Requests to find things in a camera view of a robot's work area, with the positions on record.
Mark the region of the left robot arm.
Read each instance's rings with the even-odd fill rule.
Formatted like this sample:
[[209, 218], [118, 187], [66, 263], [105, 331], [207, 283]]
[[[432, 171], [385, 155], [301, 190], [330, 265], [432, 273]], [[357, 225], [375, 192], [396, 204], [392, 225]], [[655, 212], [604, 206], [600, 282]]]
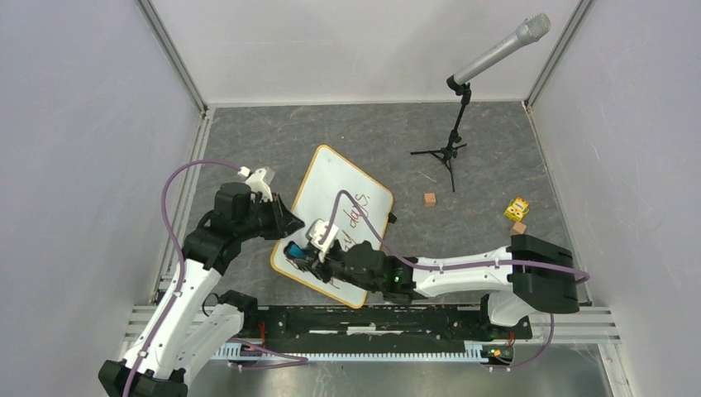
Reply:
[[277, 194], [265, 185], [223, 184], [183, 244], [182, 263], [134, 345], [120, 361], [104, 362], [98, 379], [110, 396], [185, 396], [214, 353], [235, 336], [259, 328], [257, 300], [229, 290], [209, 318], [194, 328], [206, 297], [250, 239], [279, 240], [302, 229]]

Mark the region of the silver microphone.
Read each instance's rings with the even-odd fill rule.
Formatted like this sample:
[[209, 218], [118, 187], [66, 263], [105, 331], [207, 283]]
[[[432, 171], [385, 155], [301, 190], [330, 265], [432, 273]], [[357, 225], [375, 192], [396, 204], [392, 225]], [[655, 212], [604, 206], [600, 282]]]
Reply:
[[538, 42], [551, 29], [550, 18], [545, 13], [538, 13], [524, 20], [514, 32], [501, 40], [497, 45], [469, 62], [446, 79], [447, 85], [457, 90], [466, 85], [474, 77], [496, 65], [524, 46]]

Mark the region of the yellow toy block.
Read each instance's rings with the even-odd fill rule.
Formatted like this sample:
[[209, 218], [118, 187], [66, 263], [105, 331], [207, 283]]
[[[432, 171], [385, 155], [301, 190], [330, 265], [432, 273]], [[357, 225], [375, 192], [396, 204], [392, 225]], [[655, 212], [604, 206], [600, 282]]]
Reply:
[[516, 197], [511, 200], [508, 206], [505, 208], [503, 215], [514, 221], [521, 222], [523, 218], [529, 212], [530, 203], [521, 197]]

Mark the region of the yellow framed whiteboard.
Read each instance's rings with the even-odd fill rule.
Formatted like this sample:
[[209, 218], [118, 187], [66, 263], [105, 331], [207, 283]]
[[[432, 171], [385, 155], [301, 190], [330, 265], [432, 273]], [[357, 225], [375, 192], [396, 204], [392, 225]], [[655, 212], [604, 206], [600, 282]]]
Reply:
[[369, 219], [375, 231], [383, 236], [392, 207], [393, 194], [389, 189], [330, 146], [320, 145], [312, 156], [291, 205], [291, 212], [305, 222], [305, 228], [276, 243], [270, 264], [281, 275], [341, 304], [359, 309], [365, 304], [368, 295], [366, 291], [339, 280], [323, 283], [310, 273], [295, 269], [287, 262], [284, 248], [289, 241], [297, 242], [300, 246], [306, 245], [308, 239], [305, 234], [311, 224], [318, 218], [329, 221], [334, 213], [336, 217], [333, 223], [339, 227], [336, 240], [341, 249], [346, 251], [355, 244], [368, 241], [378, 250], [381, 243], [365, 219]]

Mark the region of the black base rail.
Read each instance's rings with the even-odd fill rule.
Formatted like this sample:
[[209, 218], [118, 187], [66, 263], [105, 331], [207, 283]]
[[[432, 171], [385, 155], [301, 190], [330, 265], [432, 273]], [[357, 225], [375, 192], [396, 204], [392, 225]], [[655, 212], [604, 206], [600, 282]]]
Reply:
[[453, 353], [465, 342], [527, 340], [532, 330], [526, 317], [490, 325], [474, 305], [275, 305], [248, 315], [238, 336], [285, 353]]

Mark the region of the black microphone tripod stand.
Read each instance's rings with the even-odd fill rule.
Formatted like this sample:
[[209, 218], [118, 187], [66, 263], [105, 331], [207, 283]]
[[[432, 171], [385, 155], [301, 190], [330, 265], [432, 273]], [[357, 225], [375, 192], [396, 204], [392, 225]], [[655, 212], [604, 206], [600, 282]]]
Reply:
[[452, 167], [452, 160], [458, 155], [459, 149], [467, 146], [467, 144], [461, 144], [462, 137], [460, 136], [460, 124], [462, 122], [463, 116], [467, 106], [471, 102], [472, 91], [469, 82], [459, 83], [455, 80], [454, 76], [446, 79], [447, 86], [454, 92], [454, 94], [460, 98], [460, 110], [455, 118], [455, 123], [449, 133], [448, 141], [445, 146], [437, 150], [426, 150], [426, 151], [410, 151], [410, 155], [431, 155], [441, 162], [441, 164], [446, 168], [449, 173], [451, 181], [451, 191], [455, 192], [455, 177]]

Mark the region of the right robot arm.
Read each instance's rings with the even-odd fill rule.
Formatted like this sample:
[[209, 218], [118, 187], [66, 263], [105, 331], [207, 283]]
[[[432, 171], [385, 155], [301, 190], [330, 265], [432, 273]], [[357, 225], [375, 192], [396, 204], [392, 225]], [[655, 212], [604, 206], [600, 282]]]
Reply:
[[348, 250], [335, 242], [327, 252], [290, 242], [284, 256], [324, 284], [345, 282], [393, 304], [482, 292], [477, 324], [487, 337], [501, 336], [531, 313], [578, 312], [577, 288], [586, 278], [575, 269], [570, 250], [527, 234], [482, 254], [442, 259], [388, 256], [368, 242]]

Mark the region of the blue whiteboard eraser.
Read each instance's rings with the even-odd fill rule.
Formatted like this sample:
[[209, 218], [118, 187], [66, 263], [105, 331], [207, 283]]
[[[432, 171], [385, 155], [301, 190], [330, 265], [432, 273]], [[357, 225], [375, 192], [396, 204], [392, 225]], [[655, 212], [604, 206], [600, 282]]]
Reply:
[[294, 259], [302, 259], [307, 256], [307, 253], [304, 251], [303, 248], [293, 243], [288, 247], [287, 255]]

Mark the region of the small wooden cube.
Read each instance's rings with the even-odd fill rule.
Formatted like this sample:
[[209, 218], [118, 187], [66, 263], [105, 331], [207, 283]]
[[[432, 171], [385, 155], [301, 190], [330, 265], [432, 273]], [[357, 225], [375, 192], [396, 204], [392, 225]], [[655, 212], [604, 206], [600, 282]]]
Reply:
[[527, 231], [527, 225], [523, 222], [517, 221], [512, 225], [512, 227], [510, 229], [510, 234], [512, 236], [523, 235], [526, 233], [526, 231]]
[[423, 205], [427, 208], [434, 207], [437, 203], [437, 198], [435, 193], [425, 193], [422, 196]]

